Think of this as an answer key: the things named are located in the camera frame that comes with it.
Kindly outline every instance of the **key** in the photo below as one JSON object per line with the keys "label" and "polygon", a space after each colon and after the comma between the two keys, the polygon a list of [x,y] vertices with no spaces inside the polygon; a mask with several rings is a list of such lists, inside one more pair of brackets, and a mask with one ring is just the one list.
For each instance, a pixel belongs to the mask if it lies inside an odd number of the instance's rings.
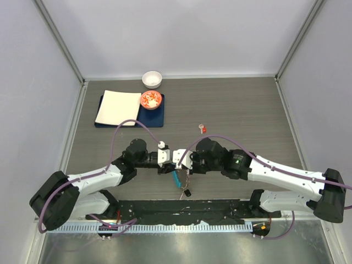
{"label": "key", "polygon": [[200,134],[205,134],[206,133],[207,130],[206,130],[204,125],[200,124],[198,127],[200,129]]}

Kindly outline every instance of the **red object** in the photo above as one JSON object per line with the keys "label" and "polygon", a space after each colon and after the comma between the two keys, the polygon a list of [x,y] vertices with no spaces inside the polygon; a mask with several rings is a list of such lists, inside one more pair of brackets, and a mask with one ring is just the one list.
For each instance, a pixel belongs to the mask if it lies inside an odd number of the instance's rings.
{"label": "red object", "polygon": [[141,105],[148,110],[154,110],[161,105],[162,97],[157,91],[146,91],[141,96]]}

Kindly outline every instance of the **navy placemat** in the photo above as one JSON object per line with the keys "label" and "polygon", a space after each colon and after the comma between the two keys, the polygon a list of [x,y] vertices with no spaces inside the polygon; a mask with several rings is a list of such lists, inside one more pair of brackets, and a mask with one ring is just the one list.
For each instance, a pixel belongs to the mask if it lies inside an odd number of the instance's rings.
{"label": "navy placemat", "polygon": [[[161,95],[163,100],[161,101],[161,105],[154,110],[147,110],[143,106],[139,107],[137,120],[145,124],[147,128],[162,128],[164,126],[164,109],[165,109],[165,96]],[[97,115],[100,109],[101,102],[103,101],[103,95],[100,97],[99,107],[97,111]],[[104,125],[100,123],[95,123],[94,126],[96,128],[115,128],[117,125]],[[135,125],[124,125],[123,128],[140,128],[141,126],[138,124]]]}

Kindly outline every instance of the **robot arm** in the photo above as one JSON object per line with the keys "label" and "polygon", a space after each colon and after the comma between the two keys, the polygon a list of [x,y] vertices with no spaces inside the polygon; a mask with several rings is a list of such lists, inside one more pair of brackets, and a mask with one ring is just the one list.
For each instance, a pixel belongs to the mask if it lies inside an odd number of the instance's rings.
{"label": "robot arm", "polygon": [[[249,201],[249,210],[254,217],[268,215],[276,211],[306,211],[325,221],[341,223],[343,221],[346,190],[337,186],[318,183],[314,179],[326,179],[343,183],[336,170],[328,169],[325,173],[308,172],[274,163],[257,156],[262,162],[272,167],[284,169],[299,175],[310,176],[312,180],[299,179],[270,169],[252,159],[243,150],[227,150],[218,142],[209,138],[201,140],[196,151],[188,151],[178,165],[185,149],[173,152],[171,162],[170,150],[163,142],[157,152],[148,153],[146,142],[133,140],[109,167],[76,175],[55,172],[43,184],[30,200],[30,206],[39,216],[48,197],[60,186],[73,179],[80,179],[66,186],[49,203],[43,223],[48,230],[54,230],[69,218],[84,217],[94,213],[107,219],[115,217],[117,202],[114,197],[102,189],[127,183],[137,174],[137,168],[157,169],[159,174],[169,173],[175,169],[187,169],[190,174],[205,174],[219,171],[230,179],[243,179],[270,183],[290,191],[271,192],[254,190]],[[103,172],[89,179],[87,175]]]}
{"label": "robot arm", "polygon": [[[174,151],[173,159],[178,160],[184,151]],[[291,190],[280,192],[255,190],[250,200],[250,209],[254,215],[256,211],[305,211],[313,212],[315,216],[325,221],[342,223],[346,189],[315,181],[323,179],[343,184],[338,171],[327,169],[325,173],[309,172],[284,166],[260,156],[256,157],[271,167],[308,176],[312,180],[292,177],[270,169],[252,159],[243,150],[228,151],[209,138],[201,140],[195,152],[185,155],[182,166],[190,169],[190,173],[205,174],[208,171],[219,171],[230,179],[270,183]]]}
{"label": "robot arm", "polygon": [[[170,150],[164,142],[160,142],[157,152],[148,153],[146,142],[141,139],[133,140],[106,169],[101,168],[82,174],[65,175],[63,172],[53,173],[39,191],[30,200],[30,206],[39,216],[49,196],[61,185],[74,179],[80,179],[69,184],[59,192],[50,202],[43,219],[47,230],[54,230],[65,223],[69,218],[85,217],[94,213],[106,218],[114,217],[116,200],[107,191],[127,183],[137,175],[137,168],[154,168],[159,173],[168,173],[174,170],[171,164]],[[103,172],[101,175],[82,179],[84,176]]]}

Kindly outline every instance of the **white bracket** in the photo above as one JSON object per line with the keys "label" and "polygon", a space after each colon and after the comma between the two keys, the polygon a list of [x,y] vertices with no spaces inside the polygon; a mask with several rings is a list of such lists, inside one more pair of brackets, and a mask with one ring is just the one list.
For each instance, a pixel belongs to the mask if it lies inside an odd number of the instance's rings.
{"label": "white bracket", "polygon": [[260,207],[267,212],[302,211],[313,213],[307,206],[309,197],[292,191],[264,191],[260,197]]}
{"label": "white bracket", "polygon": [[164,163],[170,162],[170,150],[158,149],[158,165],[162,167]]}
{"label": "white bracket", "polygon": [[185,151],[185,149],[174,150],[172,154],[172,162],[175,163],[175,169],[182,169],[182,165],[187,169],[193,168],[193,161],[191,160],[192,151],[188,151],[186,156],[183,158],[181,165],[178,165]]}
{"label": "white bracket", "polygon": [[158,148],[159,149],[165,148],[165,142],[164,141],[160,141],[159,144],[158,144]]}

